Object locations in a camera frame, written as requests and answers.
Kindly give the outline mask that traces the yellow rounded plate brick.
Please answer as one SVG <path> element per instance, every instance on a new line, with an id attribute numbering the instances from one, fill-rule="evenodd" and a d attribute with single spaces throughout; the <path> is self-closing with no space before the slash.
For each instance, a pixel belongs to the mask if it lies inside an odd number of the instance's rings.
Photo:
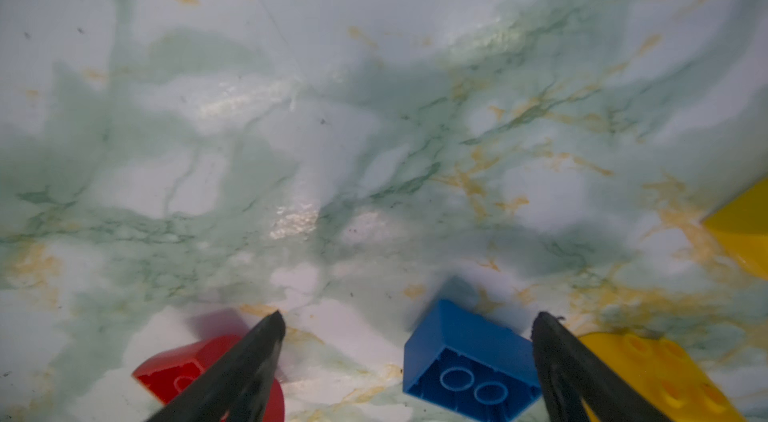
<path id="1" fill-rule="evenodd" d="M 579 340 L 673 421 L 742 421 L 728 398 L 677 343 L 633 333 L 591 333 Z"/>

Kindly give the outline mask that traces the blue brick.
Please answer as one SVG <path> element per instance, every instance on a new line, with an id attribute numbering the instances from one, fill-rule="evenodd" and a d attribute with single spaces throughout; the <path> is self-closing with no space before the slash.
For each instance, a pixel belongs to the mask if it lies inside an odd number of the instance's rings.
<path id="1" fill-rule="evenodd" d="M 405 343 L 402 387 L 475 421 L 512 421 L 541 397 L 531 341 L 445 299 Z"/>

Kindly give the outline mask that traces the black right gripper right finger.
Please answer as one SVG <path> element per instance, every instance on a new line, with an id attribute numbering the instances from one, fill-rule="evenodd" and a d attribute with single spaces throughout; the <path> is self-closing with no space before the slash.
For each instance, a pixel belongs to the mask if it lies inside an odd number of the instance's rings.
<path id="1" fill-rule="evenodd" d="M 532 326 L 533 356 L 552 422 L 666 421 L 650 404 L 548 312 Z"/>

